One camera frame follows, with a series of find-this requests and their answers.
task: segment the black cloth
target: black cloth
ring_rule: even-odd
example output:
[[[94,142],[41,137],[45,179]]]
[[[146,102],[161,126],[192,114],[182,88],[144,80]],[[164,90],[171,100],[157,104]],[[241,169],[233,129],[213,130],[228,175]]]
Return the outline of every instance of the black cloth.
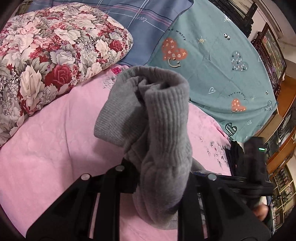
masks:
[[[263,223],[269,228],[269,230],[272,229],[273,220],[272,220],[272,210],[270,206],[268,206],[268,213],[266,218],[263,220]]]
[[[225,153],[231,175],[235,177],[247,177],[249,165],[246,165],[244,162],[244,150],[237,141],[231,141],[231,148],[230,150],[226,149]]]

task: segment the black fabric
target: black fabric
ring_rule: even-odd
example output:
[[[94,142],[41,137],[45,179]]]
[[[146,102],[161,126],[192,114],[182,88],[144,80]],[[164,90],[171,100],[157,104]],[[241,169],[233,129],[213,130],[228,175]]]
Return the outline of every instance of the black fabric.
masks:
[[[0,240],[2,241],[25,241],[25,238],[14,227],[0,205]]]
[[[296,239],[296,208],[285,219],[283,225],[275,232],[269,241],[295,241]]]
[[[235,177],[247,177],[249,165],[246,165],[244,162],[244,150],[237,141],[231,141],[231,148],[230,150],[226,149],[225,153],[231,175]]]
[[[0,32],[4,28],[6,22],[10,19],[13,12],[24,0],[1,1],[0,7]]]

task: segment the floral quilt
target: floral quilt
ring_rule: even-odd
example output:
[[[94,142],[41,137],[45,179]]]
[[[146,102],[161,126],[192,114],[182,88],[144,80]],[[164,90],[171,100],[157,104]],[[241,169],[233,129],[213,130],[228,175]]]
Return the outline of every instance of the floral quilt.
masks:
[[[120,23],[83,3],[11,18],[0,33],[0,146],[28,116],[118,62],[132,45]]]

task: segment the red rose print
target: red rose print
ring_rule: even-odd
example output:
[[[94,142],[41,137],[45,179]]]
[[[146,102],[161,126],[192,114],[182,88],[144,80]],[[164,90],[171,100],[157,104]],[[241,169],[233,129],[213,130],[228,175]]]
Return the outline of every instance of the red rose print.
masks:
[[[17,97],[21,100],[23,98],[22,94],[20,93],[20,91],[17,93]]]
[[[56,65],[55,68],[45,76],[45,85],[49,86],[53,84],[59,91],[64,84],[70,83],[71,79],[72,72],[68,65]]]
[[[81,57],[80,52],[76,52],[76,54],[77,54],[77,58],[80,59],[80,57]]]
[[[27,106],[26,100],[22,100],[21,102],[19,102],[22,110],[20,111],[20,115],[22,116],[23,113],[28,114],[29,116],[33,115],[35,111],[37,111],[37,107],[35,107],[34,109],[31,110],[30,106]]]
[[[114,74],[118,75],[118,74],[121,72],[121,69],[118,68],[118,67],[115,67],[115,68],[111,69],[111,71],[112,71]]]
[[[109,45],[109,48],[115,50],[116,52],[119,52],[122,50],[122,44],[119,40],[113,40]]]

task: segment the wall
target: wall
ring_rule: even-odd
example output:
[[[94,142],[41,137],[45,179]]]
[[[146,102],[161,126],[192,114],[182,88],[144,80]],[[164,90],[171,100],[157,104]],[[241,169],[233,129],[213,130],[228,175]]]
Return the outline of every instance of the wall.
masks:
[[[252,0],[230,0],[234,2],[244,13],[247,13],[250,9],[251,5],[253,4]]]
[[[296,79],[296,63],[288,59],[285,59],[287,64],[286,75]]]
[[[296,33],[291,27],[290,23],[286,19],[285,15],[281,12],[278,6],[272,0],[260,0],[265,3],[268,9],[271,11],[272,15],[275,17],[277,23],[279,24],[283,37],[281,41],[286,43],[296,43]]]
[[[290,44],[285,44],[279,41],[279,46],[284,55],[284,58],[290,60],[291,62],[296,63],[296,46],[292,46]]]
[[[290,171],[292,179],[294,180],[294,186],[296,186],[296,157],[295,157],[295,153],[296,153],[296,150],[294,152],[294,156],[287,163],[287,167]],[[296,197],[294,196],[293,201],[289,202],[286,205],[284,212],[288,211],[295,204],[295,199],[296,199]]]
[[[268,22],[267,17],[263,12],[258,8],[253,16],[254,23],[252,24],[252,32],[249,36],[249,40],[252,41],[257,37],[257,32],[261,32],[265,26],[265,23]]]

